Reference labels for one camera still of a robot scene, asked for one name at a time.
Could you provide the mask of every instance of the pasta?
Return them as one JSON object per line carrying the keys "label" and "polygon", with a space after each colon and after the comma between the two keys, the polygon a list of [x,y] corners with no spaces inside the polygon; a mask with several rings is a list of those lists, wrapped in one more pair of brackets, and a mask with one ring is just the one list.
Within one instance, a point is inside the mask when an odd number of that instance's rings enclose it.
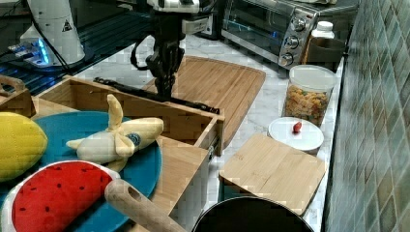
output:
{"label": "pasta", "polygon": [[305,119],[320,127],[328,103],[326,92],[305,91],[291,84],[286,93],[284,116]]}

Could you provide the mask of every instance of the toaster oven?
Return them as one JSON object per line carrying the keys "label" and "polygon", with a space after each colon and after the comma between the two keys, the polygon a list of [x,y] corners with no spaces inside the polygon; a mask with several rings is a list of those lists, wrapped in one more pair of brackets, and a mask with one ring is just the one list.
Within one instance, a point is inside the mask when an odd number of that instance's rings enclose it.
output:
{"label": "toaster oven", "polygon": [[285,0],[228,0],[221,35],[290,69],[301,64],[318,20],[331,21],[337,39],[345,40],[357,9],[357,0],[338,1],[332,6]]}

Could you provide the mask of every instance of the countertop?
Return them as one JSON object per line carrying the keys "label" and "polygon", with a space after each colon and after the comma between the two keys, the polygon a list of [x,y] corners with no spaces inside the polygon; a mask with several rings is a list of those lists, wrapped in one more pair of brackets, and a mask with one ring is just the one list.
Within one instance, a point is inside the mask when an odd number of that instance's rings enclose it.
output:
{"label": "countertop", "polygon": [[[147,38],[138,47],[136,52],[138,61],[144,62],[145,57],[152,53],[153,44],[154,40]],[[251,53],[248,54],[238,47],[221,41],[209,41],[196,36],[187,36],[185,40],[181,41],[181,47],[186,50],[187,55],[231,62],[259,69],[266,73],[265,82],[231,143],[223,150],[221,157],[214,157],[209,163],[208,203],[205,207],[207,209],[218,202],[220,184],[218,171],[220,168],[254,133],[260,132],[266,134],[269,124],[280,117],[288,79],[283,76],[282,72],[279,72],[280,69],[278,69],[276,64],[265,63],[260,57],[254,56]],[[152,80],[153,77],[149,71],[139,71],[131,65],[130,57],[132,48],[133,45],[106,58],[99,64],[80,72],[76,76],[86,80],[93,80],[98,76],[113,79],[133,87],[142,88]],[[324,143],[317,154],[317,157],[324,160],[327,164],[329,164],[333,146],[341,67],[339,67],[337,71],[337,77],[338,84],[333,91],[331,102],[329,103],[325,119],[321,126],[325,137]],[[321,228],[327,183],[328,171],[303,215],[303,219],[315,232],[320,231]]]}

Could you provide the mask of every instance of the jar of pasta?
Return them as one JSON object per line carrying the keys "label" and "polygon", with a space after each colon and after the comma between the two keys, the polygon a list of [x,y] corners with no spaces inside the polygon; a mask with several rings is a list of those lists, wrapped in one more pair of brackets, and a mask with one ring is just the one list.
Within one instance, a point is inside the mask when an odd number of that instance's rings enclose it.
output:
{"label": "jar of pasta", "polygon": [[320,127],[336,83],[335,74],[325,68],[293,67],[289,71],[282,116],[305,119]]}

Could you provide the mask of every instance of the white jar lid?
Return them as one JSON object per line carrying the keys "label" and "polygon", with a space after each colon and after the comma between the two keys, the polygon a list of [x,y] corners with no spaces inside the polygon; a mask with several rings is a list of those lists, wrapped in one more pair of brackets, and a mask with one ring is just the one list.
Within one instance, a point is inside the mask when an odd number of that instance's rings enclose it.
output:
{"label": "white jar lid", "polygon": [[317,30],[319,31],[332,31],[333,30],[333,23],[328,21],[319,21],[317,23]]}
{"label": "white jar lid", "polygon": [[[293,126],[302,123],[299,133],[293,133]],[[311,151],[320,147],[324,136],[322,130],[313,123],[292,117],[278,118],[269,125],[268,135],[275,140],[301,151]]]}
{"label": "white jar lid", "polygon": [[299,65],[294,66],[289,71],[289,79],[310,91],[328,91],[337,84],[337,77],[334,72],[320,66]]}

